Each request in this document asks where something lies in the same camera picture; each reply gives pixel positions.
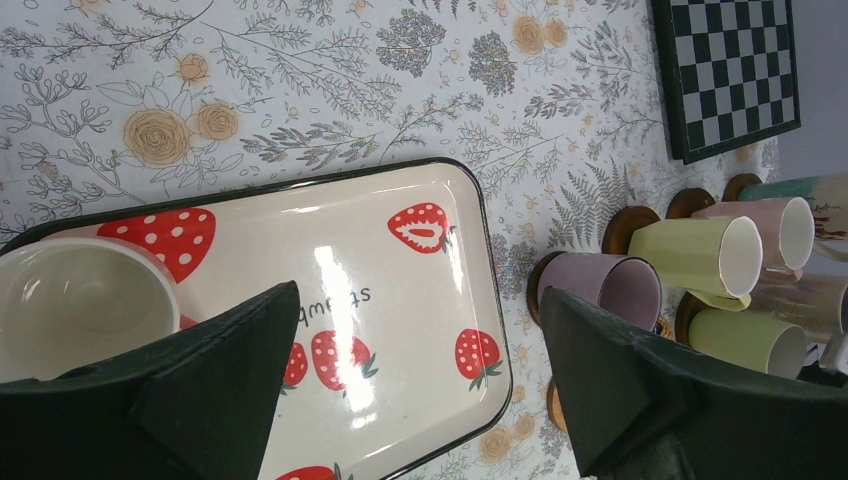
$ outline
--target strawberry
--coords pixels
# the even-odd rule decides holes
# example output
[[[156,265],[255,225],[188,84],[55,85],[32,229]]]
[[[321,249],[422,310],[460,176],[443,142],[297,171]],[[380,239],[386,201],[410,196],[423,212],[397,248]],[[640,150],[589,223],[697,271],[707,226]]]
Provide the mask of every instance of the strawberry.
[[[471,380],[468,391],[480,389],[489,377],[500,375],[496,369],[501,364],[501,352],[491,335],[480,330],[466,328],[456,339],[456,368],[463,377]]]
[[[318,332],[312,338],[312,364],[318,373],[318,379],[325,387],[333,391],[345,389],[343,376],[351,375],[351,367],[356,367],[362,378],[371,378],[378,369],[371,369],[375,355],[371,355],[362,340],[351,336],[337,341],[334,330]],[[339,344],[350,345],[350,351],[340,352]]]
[[[283,375],[283,386],[280,388],[280,395],[285,395],[286,390],[294,390],[297,385],[306,376],[309,368],[309,360],[306,359],[306,350],[303,345],[294,342],[292,344],[292,353],[289,355],[289,363],[286,366],[286,373]]]
[[[444,209],[430,202],[399,211],[389,219],[388,226],[398,240],[418,253],[447,252],[448,233],[456,228],[448,224]]]
[[[334,469],[330,470],[327,467],[303,467],[298,468],[293,472],[289,472],[277,480],[343,480],[342,471],[338,464],[333,465]],[[348,477],[348,480],[353,480],[353,475]]]
[[[185,208],[104,223],[97,236],[138,245],[161,260],[177,283],[200,265],[215,238],[215,216],[202,208]]]

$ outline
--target black and white checkered pattern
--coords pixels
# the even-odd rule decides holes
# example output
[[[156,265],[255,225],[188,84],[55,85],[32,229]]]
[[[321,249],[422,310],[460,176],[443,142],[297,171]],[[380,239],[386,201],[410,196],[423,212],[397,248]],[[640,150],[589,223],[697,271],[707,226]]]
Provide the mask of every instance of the black and white checkered pattern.
[[[671,133],[687,138],[686,156],[798,123],[788,0],[658,1],[670,3],[679,85],[668,103],[682,107],[674,112],[682,121],[671,123],[685,125]]]

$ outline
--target tablecloth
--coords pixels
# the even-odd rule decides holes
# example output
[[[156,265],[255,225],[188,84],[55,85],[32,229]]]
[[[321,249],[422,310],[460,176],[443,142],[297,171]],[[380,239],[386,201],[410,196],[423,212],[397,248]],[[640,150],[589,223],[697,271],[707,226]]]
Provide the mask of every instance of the tablecloth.
[[[403,478],[578,478],[524,288],[625,205],[776,175],[772,139],[666,146],[642,0],[9,0],[0,242],[38,223],[423,157],[483,189],[515,388],[499,425]],[[673,321],[680,293],[666,292]]]

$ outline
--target strawberry tray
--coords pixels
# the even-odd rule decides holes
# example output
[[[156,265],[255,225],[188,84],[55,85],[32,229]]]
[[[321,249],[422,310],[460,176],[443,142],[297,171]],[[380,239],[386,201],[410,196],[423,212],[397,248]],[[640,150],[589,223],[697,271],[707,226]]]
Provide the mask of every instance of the strawberry tray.
[[[297,281],[260,480],[399,475],[493,425],[512,390],[479,187],[431,159],[35,227],[150,250],[197,321]]]

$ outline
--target chessboard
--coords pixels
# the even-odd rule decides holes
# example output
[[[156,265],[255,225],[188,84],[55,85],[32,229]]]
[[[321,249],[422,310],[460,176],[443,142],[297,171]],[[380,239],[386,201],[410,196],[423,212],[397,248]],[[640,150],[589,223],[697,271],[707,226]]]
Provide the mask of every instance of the chessboard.
[[[801,126],[790,0],[654,0],[672,156],[692,163]]]

